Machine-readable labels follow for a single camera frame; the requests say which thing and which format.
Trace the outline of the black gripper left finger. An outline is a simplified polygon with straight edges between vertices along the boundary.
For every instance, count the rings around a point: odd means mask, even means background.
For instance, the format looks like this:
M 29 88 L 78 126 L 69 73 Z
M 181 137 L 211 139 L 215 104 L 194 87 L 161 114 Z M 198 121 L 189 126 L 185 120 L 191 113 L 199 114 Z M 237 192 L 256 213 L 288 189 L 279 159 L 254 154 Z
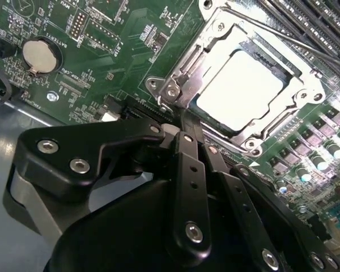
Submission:
M 140 186 L 169 181 L 175 218 L 207 207 L 200 144 L 184 113 L 176 126 L 148 118 L 30 129 L 18 138 L 3 205 L 54 247 L 74 223 Z

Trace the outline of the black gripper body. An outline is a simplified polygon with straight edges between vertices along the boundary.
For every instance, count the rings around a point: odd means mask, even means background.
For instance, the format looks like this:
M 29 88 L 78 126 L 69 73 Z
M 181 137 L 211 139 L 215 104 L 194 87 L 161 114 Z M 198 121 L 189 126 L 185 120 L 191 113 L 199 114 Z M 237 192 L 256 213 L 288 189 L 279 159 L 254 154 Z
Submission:
M 175 218 L 173 193 L 169 181 L 148 182 L 74 223 L 46 270 L 257 271 L 223 193 L 200 222 Z

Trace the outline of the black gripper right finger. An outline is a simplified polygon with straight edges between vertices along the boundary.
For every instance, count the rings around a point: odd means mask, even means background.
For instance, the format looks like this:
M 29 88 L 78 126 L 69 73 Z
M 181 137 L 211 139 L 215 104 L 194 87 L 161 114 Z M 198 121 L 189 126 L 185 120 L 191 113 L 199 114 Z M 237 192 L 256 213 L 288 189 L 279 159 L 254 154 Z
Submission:
M 205 142 L 201 122 L 193 115 L 190 130 L 257 271 L 340 271 L 340 260 L 262 180 L 241 164 L 228 167 L 221 152 Z

